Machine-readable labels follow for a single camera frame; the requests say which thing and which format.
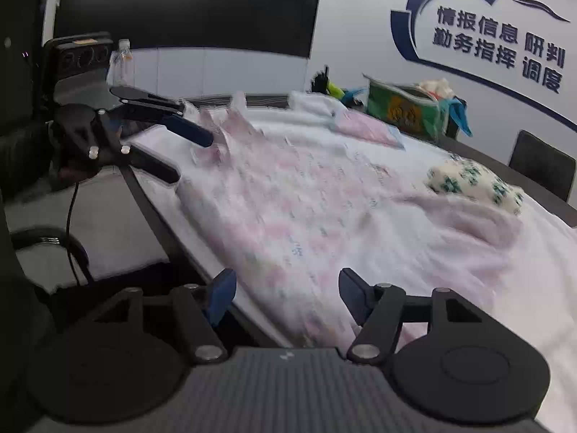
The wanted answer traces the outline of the black wall screen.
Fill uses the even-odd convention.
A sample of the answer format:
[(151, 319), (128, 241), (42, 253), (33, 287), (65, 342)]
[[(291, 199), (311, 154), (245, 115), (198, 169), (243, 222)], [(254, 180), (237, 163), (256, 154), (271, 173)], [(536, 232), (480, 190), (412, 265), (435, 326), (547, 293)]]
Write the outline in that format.
[(58, 37), (106, 31), (135, 49), (220, 48), (306, 58), (319, 0), (60, 0)]

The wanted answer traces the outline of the black office chair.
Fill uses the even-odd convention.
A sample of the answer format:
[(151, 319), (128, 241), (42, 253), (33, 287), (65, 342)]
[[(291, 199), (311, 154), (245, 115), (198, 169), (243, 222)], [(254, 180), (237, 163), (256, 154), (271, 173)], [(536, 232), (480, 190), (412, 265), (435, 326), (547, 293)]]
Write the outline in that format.
[(508, 167), (567, 201), (576, 173), (576, 160), (526, 130), (516, 138)]

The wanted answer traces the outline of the white towel table cover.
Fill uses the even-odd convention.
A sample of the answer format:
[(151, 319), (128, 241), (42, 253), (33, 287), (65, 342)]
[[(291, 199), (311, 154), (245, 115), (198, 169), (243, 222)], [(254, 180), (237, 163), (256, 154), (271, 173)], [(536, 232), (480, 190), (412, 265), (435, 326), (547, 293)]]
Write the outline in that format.
[(527, 193), (505, 207), (447, 196), (427, 175), (452, 160), (406, 136), (369, 142), (335, 123), (350, 114), (291, 93), (284, 109), (187, 106), (211, 129), (204, 149), (151, 127), (132, 139), (175, 165), (179, 183), (141, 183), (202, 269), (238, 275), (236, 305), (283, 346), (346, 349), (358, 333), (338, 275), (412, 295), (452, 288), (526, 340), (552, 374), (539, 420), (576, 428), (576, 230)]

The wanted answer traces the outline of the pink folded cloth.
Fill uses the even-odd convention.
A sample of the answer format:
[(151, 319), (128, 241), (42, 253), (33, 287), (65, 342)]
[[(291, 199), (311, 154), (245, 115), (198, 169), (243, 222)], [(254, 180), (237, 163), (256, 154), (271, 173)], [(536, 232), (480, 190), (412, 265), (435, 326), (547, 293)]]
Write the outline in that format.
[(334, 116), (330, 128), (344, 136), (369, 143), (404, 150), (402, 135), (397, 127), (358, 110), (341, 110)]

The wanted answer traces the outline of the cream green floral folded cloth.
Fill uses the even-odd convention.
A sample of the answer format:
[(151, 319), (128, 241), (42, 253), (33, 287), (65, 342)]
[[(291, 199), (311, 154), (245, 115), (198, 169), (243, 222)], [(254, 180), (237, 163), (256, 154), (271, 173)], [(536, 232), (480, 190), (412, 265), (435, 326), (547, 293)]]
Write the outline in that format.
[(424, 183), (438, 194), (458, 194), (515, 216), (520, 214), (524, 203), (524, 190), (520, 187), (505, 182), (473, 159), (453, 153), (441, 165), (427, 171)]

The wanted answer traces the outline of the pink floral garment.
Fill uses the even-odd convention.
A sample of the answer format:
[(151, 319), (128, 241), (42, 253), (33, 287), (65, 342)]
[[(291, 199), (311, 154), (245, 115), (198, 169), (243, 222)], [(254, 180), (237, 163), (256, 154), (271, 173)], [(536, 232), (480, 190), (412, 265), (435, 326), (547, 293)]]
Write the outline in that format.
[(176, 193), (220, 262), (298, 346), (348, 348), (359, 326), (338, 275), (412, 294), (454, 287), (487, 307), (507, 269), (518, 217), (413, 184), (343, 146), (263, 133), (246, 113), (187, 106), (214, 136), (191, 150)]

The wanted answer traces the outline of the clear water bottle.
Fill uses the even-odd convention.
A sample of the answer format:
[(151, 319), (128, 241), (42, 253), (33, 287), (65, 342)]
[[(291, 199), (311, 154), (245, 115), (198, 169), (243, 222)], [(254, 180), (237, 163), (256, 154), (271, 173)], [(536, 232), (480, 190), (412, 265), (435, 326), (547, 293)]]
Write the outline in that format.
[(118, 41), (117, 50), (111, 58), (110, 76), (112, 86), (134, 86), (135, 62), (128, 39)]

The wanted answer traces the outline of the black pen holder items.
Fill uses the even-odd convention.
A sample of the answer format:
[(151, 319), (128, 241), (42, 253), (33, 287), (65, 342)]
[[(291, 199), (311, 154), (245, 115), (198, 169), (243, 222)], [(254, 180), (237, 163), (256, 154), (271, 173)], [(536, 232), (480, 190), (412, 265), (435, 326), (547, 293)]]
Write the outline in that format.
[(363, 105), (359, 96), (364, 91), (364, 88), (344, 89), (336, 86), (330, 79), (330, 69), (328, 66), (325, 66), (323, 70), (318, 71), (311, 79), (312, 93), (330, 96), (340, 101), (348, 108)]

